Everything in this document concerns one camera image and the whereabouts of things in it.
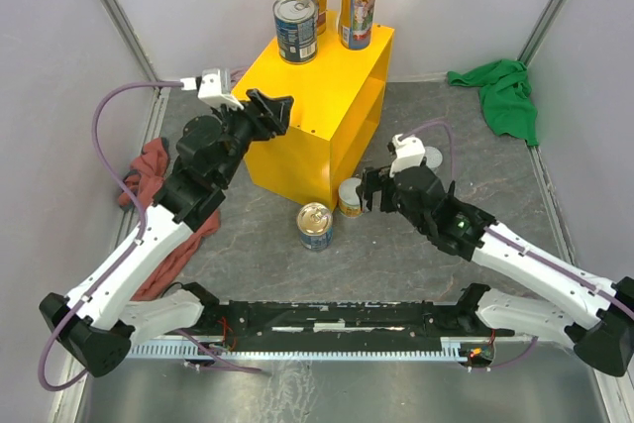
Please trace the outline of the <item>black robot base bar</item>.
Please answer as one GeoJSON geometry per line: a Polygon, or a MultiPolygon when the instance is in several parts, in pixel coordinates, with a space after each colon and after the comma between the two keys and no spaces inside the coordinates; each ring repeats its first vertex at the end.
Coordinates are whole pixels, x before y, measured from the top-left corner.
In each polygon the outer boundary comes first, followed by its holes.
{"type": "Polygon", "coordinates": [[[208,307],[191,328],[233,351],[435,351],[443,338],[489,338],[470,303],[248,302],[208,307]]]}

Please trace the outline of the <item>blue can metal pull-tab lid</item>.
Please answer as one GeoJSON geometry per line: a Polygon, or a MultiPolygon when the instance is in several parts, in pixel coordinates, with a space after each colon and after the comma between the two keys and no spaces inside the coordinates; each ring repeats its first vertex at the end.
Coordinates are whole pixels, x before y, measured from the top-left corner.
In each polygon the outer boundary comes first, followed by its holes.
{"type": "Polygon", "coordinates": [[[293,64],[312,60],[317,53],[317,14],[313,0],[276,0],[272,7],[278,51],[293,64]]]}

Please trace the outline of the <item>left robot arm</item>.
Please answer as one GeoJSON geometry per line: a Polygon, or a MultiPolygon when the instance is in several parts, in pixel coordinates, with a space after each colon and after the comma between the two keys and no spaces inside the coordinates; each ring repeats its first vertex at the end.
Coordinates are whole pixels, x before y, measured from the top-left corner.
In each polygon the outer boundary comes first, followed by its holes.
{"type": "Polygon", "coordinates": [[[141,211],[135,230],[81,284],[41,301],[54,340],[92,376],[109,373],[150,339],[189,328],[207,334],[217,327],[218,301],[198,284],[151,301],[133,297],[219,208],[251,143],[286,133],[292,105],[290,96],[271,98],[250,89],[246,99],[218,100],[211,113],[190,120],[176,144],[172,173],[141,211]]]}

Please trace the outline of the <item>blue can with pull-tab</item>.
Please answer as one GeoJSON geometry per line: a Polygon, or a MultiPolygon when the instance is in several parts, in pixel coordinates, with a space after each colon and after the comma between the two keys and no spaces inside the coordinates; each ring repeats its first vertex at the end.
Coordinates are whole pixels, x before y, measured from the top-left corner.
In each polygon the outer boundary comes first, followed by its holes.
{"type": "Polygon", "coordinates": [[[333,236],[333,215],[328,207],[311,202],[304,205],[296,217],[301,244],[310,251],[328,248],[333,236]]]}

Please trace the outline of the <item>tall mixed-vegetable label can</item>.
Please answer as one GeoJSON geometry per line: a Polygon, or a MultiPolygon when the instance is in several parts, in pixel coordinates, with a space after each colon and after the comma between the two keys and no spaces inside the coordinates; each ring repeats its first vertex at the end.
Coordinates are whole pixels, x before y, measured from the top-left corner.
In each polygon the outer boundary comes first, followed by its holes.
{"type": "Polygon", "coordinates": [[[370,44],[375,0],[341,0],[338,33],[343,46],[362,50],[370,44]]]}

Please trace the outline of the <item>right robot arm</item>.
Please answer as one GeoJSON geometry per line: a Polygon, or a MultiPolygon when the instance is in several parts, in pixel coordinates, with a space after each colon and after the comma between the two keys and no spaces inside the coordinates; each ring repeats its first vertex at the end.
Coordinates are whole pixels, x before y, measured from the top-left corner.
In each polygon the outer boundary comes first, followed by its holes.
{"type": "Polygon", "coordinates": [[[439,251],[520,283],[538,300],[503,298],[491,289],[454,312],[456,326],[476,335],[509,329],[552,340],[595,370],[622,377],[633,358],[633,280],[614,282],[568,264],[530,244],[484,210],[461,201],[426,165],[399,172],[369,167],[357,194],[372,207],[397,212],[439,251]]]}

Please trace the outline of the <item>short green can clear lid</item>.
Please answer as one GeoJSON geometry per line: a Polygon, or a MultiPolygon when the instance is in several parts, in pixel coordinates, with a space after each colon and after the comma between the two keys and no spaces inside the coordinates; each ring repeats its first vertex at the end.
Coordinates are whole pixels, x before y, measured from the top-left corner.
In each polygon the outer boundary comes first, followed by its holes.
{"type": "Polygon", "coordinates": [[[443,163],[441,151],[435,147],[425,148],[425,164],[433,171],[437,170],[443,163]]]}

